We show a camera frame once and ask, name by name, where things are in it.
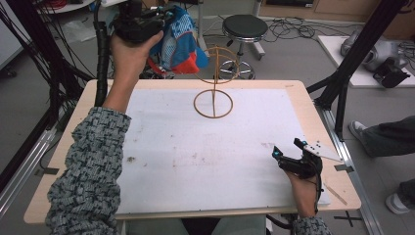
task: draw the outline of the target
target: patterned sleeve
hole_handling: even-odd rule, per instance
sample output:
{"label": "patterned sleeve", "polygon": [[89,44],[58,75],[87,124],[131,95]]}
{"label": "patterned sleeve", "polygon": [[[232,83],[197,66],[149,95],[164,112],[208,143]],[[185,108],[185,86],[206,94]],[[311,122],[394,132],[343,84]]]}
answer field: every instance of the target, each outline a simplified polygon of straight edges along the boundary
{"label": "patterned sleeve", "polygon": [[297,235],[329,235],[332,234],[321,217],[305,217],[294,223]]}
{"label": "patterned sleeve", "polygon": [[122,143],[130,117],[92,108],[74,130],[67,169],[48,193],[52,234],[116,234]]}

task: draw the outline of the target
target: dark pants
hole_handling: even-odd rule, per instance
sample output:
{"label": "dark pants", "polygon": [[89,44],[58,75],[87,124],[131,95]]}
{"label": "dark pants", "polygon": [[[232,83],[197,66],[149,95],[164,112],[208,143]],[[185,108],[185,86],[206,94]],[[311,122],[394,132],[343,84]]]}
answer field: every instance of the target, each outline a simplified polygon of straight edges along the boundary
{"label": "dark pants", "polygon": [[[415,116],[365,129],[362,144],[370,157],[415,153]],[[415,209],[415,179],[400,183],[397,196],[409,209]]]}

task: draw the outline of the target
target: white paper sheet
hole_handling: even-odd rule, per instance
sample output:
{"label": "white paper sheet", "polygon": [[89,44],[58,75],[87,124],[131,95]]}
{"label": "white paper sheet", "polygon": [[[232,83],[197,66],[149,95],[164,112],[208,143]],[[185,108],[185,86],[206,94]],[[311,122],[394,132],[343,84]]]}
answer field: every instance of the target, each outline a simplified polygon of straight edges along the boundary
{"label": "white paper sheet", "polygon": [[[117,213],[194,212],[294,205],[291,184],[271,157],[277,145],[300,158],[304,139],[285,90],[226,89],[232,112],[200,116],[201,90],[135,90],[124,143]],[[217,108],[229,106],[216,100]],[[321,204],[330,200],[323,193]]]}

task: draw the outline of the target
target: electronic equipment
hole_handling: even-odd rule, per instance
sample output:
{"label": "electronic equipment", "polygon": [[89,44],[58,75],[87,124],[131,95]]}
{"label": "electronic equipment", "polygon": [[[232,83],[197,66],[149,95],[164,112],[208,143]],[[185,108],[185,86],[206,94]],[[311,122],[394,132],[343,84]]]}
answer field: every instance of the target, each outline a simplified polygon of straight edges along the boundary
{"label": "electronic equipment", "polygon": [[[345,56],[359,36],[360,31],[355,30],[345,40],[341,47],[341,54]],[[363,59],[362,65],[374,73],[375,78],[385,88],[394,88],[410,75],[402,69],[408,64],[403,51],[398,49],[394,41],[381,37]]]}
{"label": "electronic equipment", "polygon": [[118,7],[119,15],[113,21],[115,33],[132,43],[147,41],[174,18],[173,7],[157,7],[142,11],[141,0],[128,0],[119,3]]}
{"label": "electronic equipment", "polygon": [[294,144],[302,150],[302,158],[299,160],[285,157],[283,152],[277,146],[274,146],[272,157],[278,162],[278,166],[301,179],[320,174],[323,164],[320,157],[313,153],[314,148],[305,148],[308,145],[307,142],[300,141],[298,138],[294,140]]}

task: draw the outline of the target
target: table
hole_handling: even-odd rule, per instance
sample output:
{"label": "table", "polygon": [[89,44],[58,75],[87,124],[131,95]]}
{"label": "table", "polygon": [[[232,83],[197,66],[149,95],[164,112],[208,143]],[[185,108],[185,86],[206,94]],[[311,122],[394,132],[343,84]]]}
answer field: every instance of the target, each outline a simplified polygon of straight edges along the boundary
{"label": "table", "polygon": [[[317,114],[305,87],[300,81],[294,80],[234,80],[232,82],[220,85],[220,89],[284,89],[293,104],[294,110],[300,121],[303,134],[308,142],[319,140],[321,143],[329,146],[335,151],[330,137]],[[199,80],[140,80],[136,89],[211,89],[210,84]],[[64,132],[57,150],[52,157],[49,167],[58,168],[57,175],[44,175],[32,200],[24,215],[24,221],[27,223],[43,223],[50,205],[47,201],[46,194],[58,175],[61,175],[65,169],[65,156],[72,144],[70,133],[78,123],[86,116],[89,109],[94,104],[96,82],[90,81],[82,94],[77,107],[69,121],[67,129]],[[343,211],[357,210],[360,208],[360,200],[351,184],[347,173],[336,171],[334,165],[339,162],[323,159],[324,169],[322,180],[327,188],[331,204],[320,207],[321,211]],[[234,209],[234,210],[216,210],[216,211],[169,211],[164,213],[140,213],[140,214],[118,214],[117,219],[138,219],[138,218],[158,218],[158,217],[185,217],[185,216],[226,216],[242,214],[265,214],[265,213],[282,213],[295,212],[294,205],[286,205],[280,208],[256,208],[256,209]]]}

